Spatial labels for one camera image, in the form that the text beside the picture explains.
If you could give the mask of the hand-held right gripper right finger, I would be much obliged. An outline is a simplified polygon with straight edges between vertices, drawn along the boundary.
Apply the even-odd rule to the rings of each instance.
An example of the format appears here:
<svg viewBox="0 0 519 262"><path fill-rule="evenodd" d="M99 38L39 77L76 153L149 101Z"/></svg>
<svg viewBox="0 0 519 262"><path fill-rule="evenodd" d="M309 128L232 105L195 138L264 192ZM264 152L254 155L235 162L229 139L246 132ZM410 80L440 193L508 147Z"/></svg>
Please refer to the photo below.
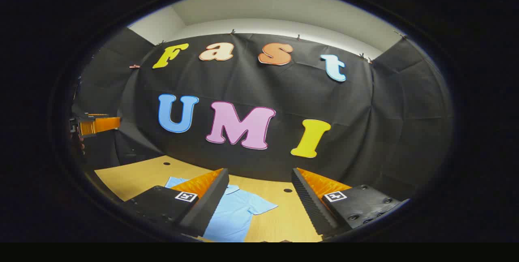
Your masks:
<svg viewBox="0 0 519 262"><path fill-rule="evenodd" d="M292 184L322 238L362 228L410 201L390 197L369 185L351 187L302 168L293 168Z"/></svg>

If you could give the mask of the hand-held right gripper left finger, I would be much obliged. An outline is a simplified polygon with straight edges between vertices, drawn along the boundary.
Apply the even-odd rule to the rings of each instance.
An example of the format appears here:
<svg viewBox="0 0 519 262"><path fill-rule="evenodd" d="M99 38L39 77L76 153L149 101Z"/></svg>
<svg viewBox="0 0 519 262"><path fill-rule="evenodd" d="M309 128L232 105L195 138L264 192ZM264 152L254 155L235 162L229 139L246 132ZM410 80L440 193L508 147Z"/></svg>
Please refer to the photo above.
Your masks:
<svg viewBox="0 0 519 262"><path fill-rule="evenodd" d="M162 235L202 236L228 183L228 170L220 168L171 188L154 186L123 202L122 208Z"/></svg>

